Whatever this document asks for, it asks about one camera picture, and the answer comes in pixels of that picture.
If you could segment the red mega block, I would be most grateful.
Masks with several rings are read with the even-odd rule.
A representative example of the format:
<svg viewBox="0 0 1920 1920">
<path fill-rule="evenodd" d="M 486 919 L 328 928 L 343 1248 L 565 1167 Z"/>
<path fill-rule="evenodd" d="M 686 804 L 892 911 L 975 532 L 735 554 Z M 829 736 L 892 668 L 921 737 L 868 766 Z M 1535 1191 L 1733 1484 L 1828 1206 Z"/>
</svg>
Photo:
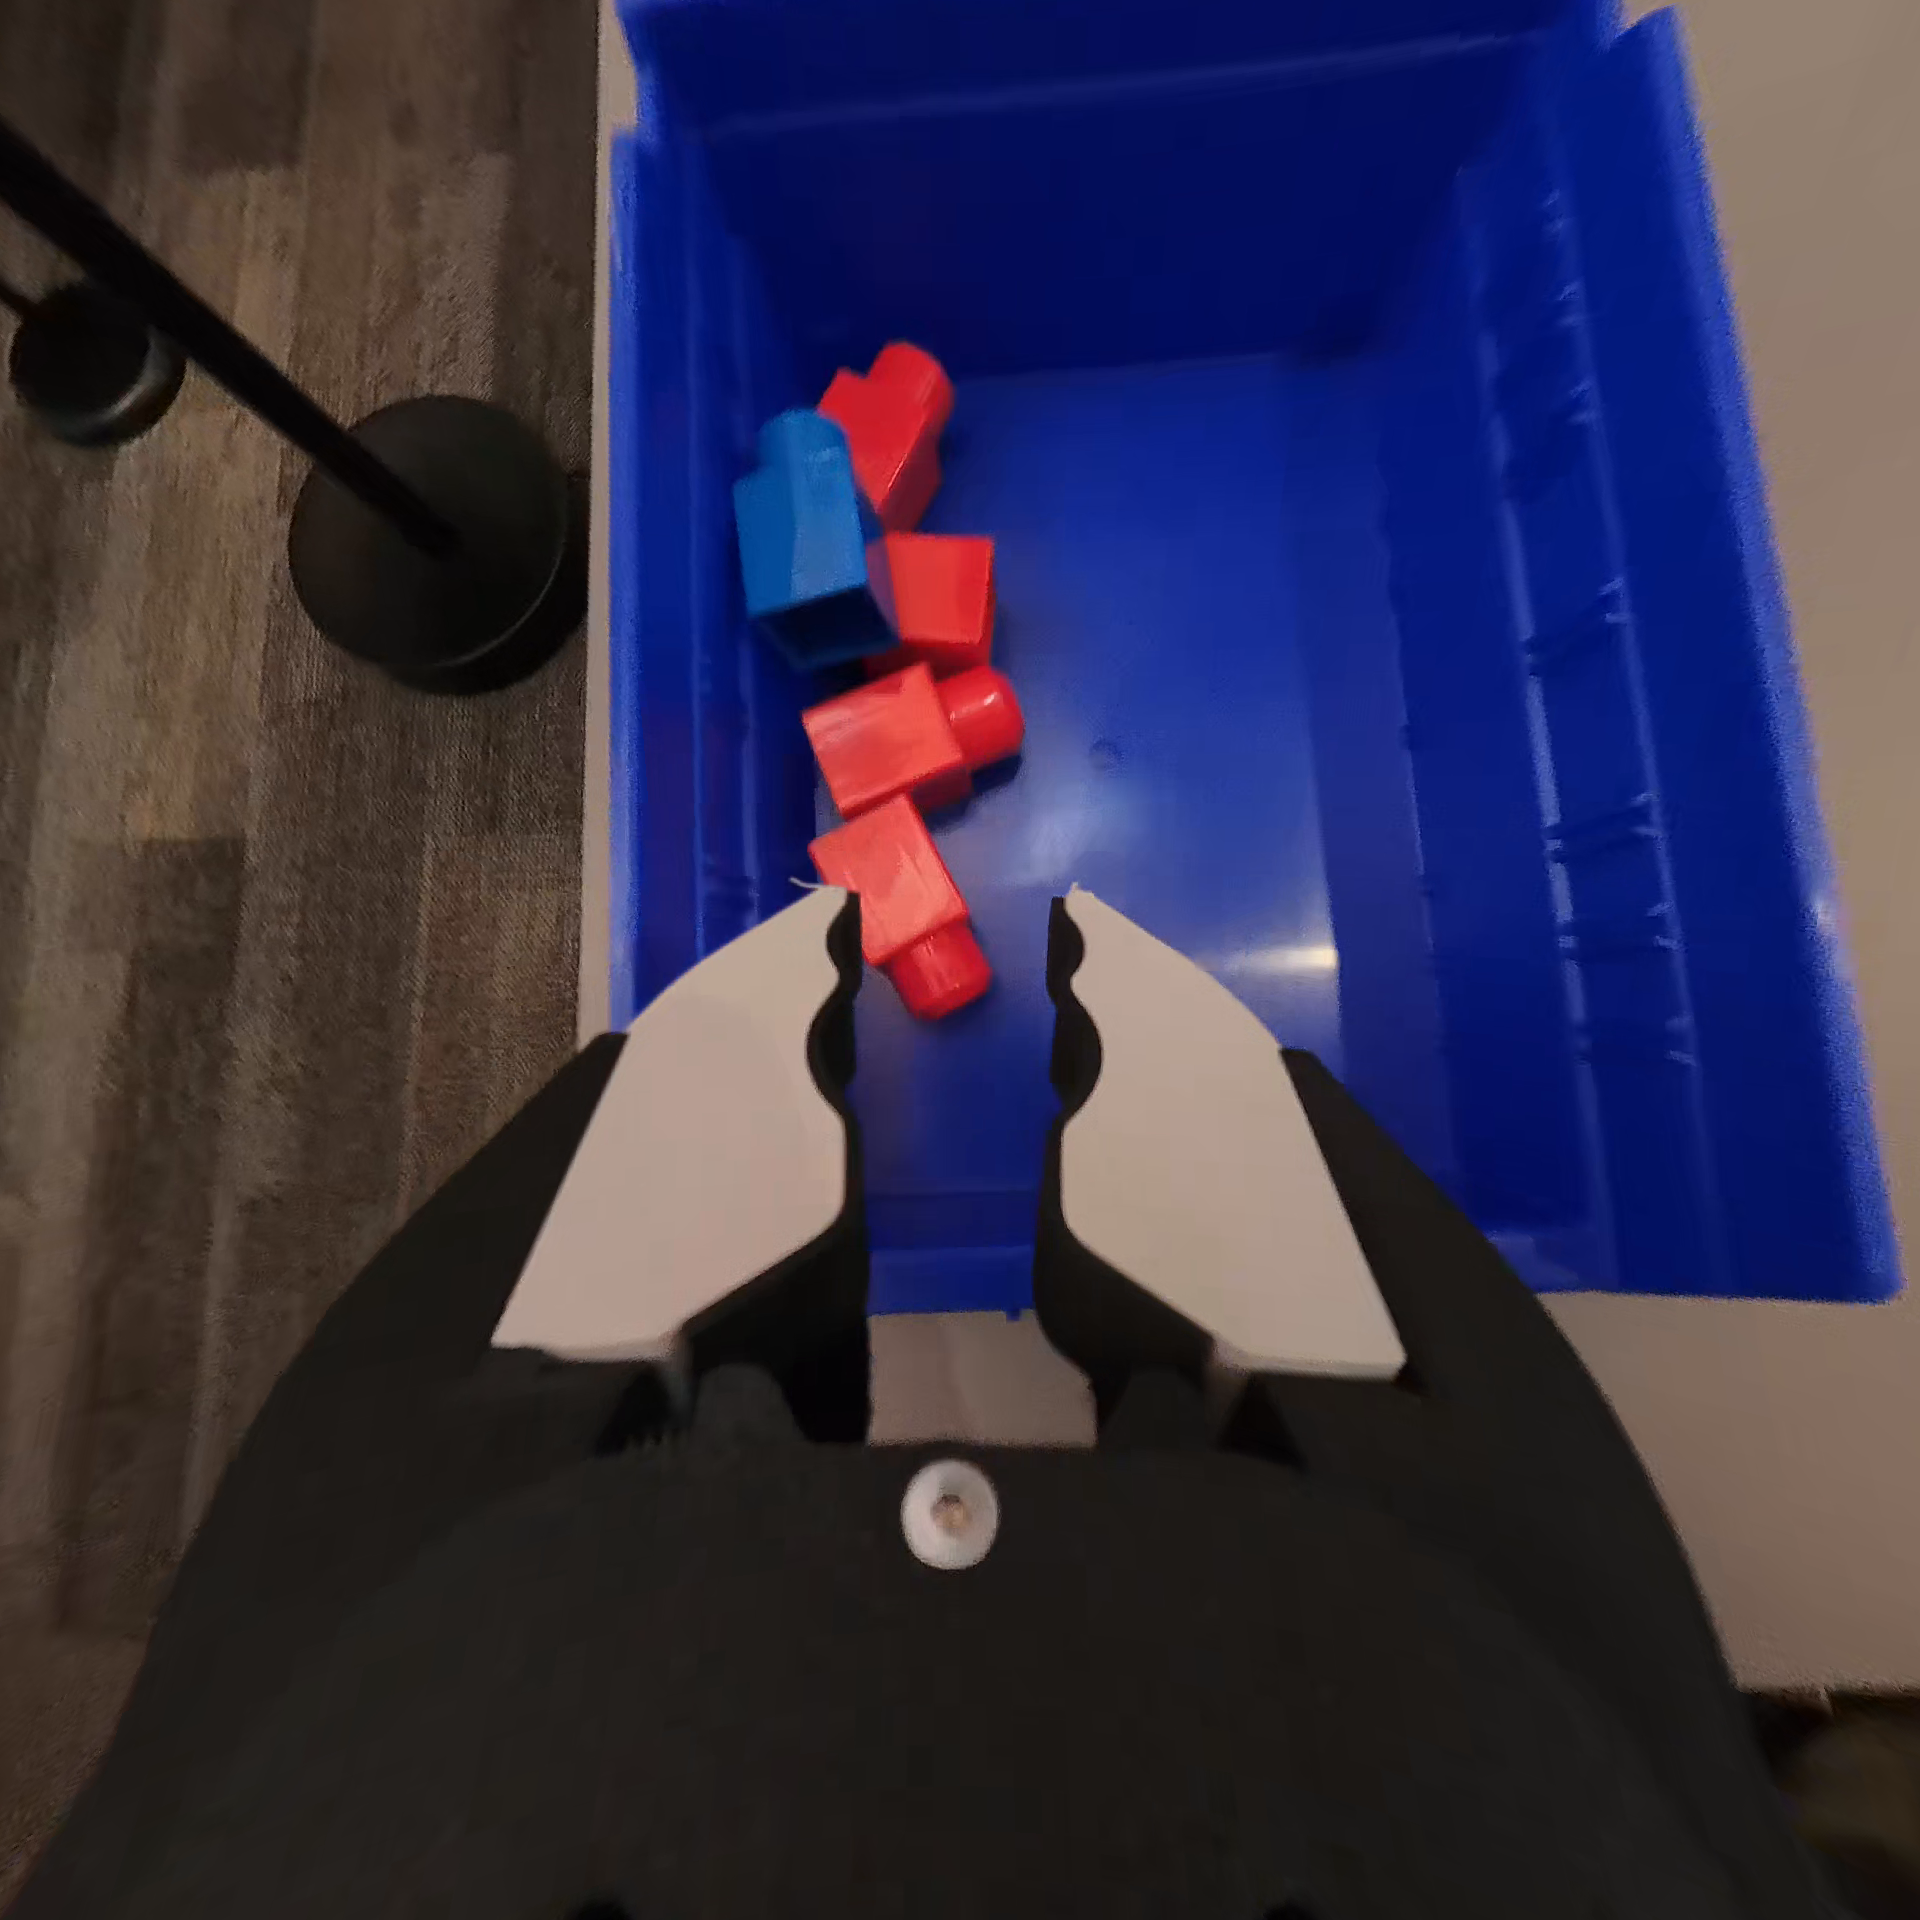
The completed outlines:
<svg viewBox="0 0 1920 1920">
<path fill-rule="evenodd" d="M 946 364 L 921 346 L 888 341 L 865 373 L 831 373 L 821 414 L 847 437 L 877 523 L 888 537 L 918 532 L 941 487 L 941 435 L 952 414 Z"/>
<path fill-rule="evenodd" d="M 993 541 L 888 532 L 896 642 L 861 660 L 865 676 L 931 664 L 936 682 L 993 660 Z"/>
<path fill-rule="evenodd" d="M 975 776 L 1014 759 L 1029 718 L 1010 676 L 971 664 L 936 676 L 909 660 L 798 714 L 838 814 L 892 800 L 946 812 L 975 797 Z"/>
<path fill-rule="evenodd" d="M 861 896 L 861 953 L 912 1020 L 946 1020 L 979 1002 L 993 970 L 975 936 L 926 814 L 885 800 L 807 846 L 814 875 Z"/>
</svg>

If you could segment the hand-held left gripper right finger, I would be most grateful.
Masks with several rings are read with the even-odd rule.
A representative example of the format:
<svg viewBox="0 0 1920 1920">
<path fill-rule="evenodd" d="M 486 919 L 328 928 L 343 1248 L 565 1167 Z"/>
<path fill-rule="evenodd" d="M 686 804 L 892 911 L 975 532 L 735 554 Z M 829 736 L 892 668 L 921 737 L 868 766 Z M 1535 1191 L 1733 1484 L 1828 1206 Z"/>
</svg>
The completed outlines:
<svg viewBox="0 0 1920 1920">
<path fill-rule="evenodd" d="M 1098 894 L 1046 919 L 1033 1299 L 1103 1426 L 1140 1376 L 1397 1381 L 1404 1340 L 1283 1043 Z"/>
</svg>

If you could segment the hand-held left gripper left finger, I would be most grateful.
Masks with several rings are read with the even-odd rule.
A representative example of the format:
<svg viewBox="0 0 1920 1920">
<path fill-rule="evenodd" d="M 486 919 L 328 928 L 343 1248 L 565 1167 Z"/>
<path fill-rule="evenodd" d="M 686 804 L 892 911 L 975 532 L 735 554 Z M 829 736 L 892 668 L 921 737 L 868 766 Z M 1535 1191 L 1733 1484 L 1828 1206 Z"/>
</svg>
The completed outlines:
<svg viewBox="0 0 1920 1920">
<path fill-rule="evenodd" d="M 624 1027 L 501 1350 L 641 1364 L 684 1408 L 743 1364 L 798 1421 L 874 1413 L 861 979 L 861 896 L 802 888 Z"/>
</svg>

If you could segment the blue plastic bin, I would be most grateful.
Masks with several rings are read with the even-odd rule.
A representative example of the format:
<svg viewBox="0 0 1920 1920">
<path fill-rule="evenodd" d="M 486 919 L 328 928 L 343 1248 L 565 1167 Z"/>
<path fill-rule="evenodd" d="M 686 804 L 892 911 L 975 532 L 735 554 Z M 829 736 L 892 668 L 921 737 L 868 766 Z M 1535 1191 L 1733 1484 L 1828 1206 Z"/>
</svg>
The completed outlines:
<svg viewBox="0 0 1920 1920">
<path fill-rule="evenodd" d="M 1317 1052 L 1539 1289 L 1898 1250 L 1675 10 L 621 2 L 614 1021 L 811 875 L 735 480 L 952 389 L 993 985 L 857 999 L 874 1312 L 1025 1312 L 1072 883 Z"/>
</svg>

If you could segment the black stand pole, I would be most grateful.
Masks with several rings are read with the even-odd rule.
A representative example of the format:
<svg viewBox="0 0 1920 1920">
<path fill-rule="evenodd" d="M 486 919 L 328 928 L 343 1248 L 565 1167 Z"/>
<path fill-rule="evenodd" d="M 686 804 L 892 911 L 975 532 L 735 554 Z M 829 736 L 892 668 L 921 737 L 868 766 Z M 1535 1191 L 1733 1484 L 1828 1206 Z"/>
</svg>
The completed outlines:
<svg viewBox="0 0 1920 1920">
<path fill-rule="evenodd" d="M 428 554 L 454 552 L 454 529 L 410 490 L 346 423 L 312 400 L 274 358 L 185 289 L 93 196 L 71 183 L 23 132 L 0 127 L 5 208 L 71 254 L 108 295 L 140 309 L 192 364 L 214 376 L 283 442 L 300 445 L 328 480 L 390 519 Z"/>
</svg>

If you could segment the large black round stand base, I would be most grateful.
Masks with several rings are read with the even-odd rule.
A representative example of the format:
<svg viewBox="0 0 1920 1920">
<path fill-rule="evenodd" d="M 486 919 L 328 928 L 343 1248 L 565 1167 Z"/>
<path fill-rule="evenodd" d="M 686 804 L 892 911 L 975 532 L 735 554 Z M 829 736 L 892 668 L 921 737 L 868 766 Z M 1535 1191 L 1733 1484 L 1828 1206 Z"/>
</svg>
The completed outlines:
<svg viewBox="0 0 1920 1920">
<path fill-rule="evenodd" d="M 428 693 L 533 676 L 590 607 L 590 497 L 482 396 L 404 396 L 348 429 L 366 490 L 312 468 L 290 523 L 300 614 Z"/>
</svg>

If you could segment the small black round stand base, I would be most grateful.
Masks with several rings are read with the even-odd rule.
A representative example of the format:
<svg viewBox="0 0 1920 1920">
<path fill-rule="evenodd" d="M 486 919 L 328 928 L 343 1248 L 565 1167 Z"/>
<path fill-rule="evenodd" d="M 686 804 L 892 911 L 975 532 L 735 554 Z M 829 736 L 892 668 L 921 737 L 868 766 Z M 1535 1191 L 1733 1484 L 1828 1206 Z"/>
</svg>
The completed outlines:
<svg viewBox="0 0 1920 1920">
<path fill-rule="evenodd" d="M 185 362 L 133 304 L 93 279 L 45 295 L 5 284 L 14 396 L 71 445 L 123 445 L 179 396 Z"/>
</svg>

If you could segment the blue mega block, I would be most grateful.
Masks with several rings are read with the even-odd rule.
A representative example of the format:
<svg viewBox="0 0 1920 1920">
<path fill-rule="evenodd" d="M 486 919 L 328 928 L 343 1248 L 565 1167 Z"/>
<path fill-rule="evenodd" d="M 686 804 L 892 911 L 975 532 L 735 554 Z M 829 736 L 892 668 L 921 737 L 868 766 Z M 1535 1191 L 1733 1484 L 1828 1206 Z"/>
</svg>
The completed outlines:
<svg viewBox="0 0 1920 1920">
<path fill-rule="evenodd" d="M 782 660 L 829 668 L 896 646 L 888 545 L 831 418 L 782 411 L 761 427 L 735 532 L 745 617 Z"/>
</svg>

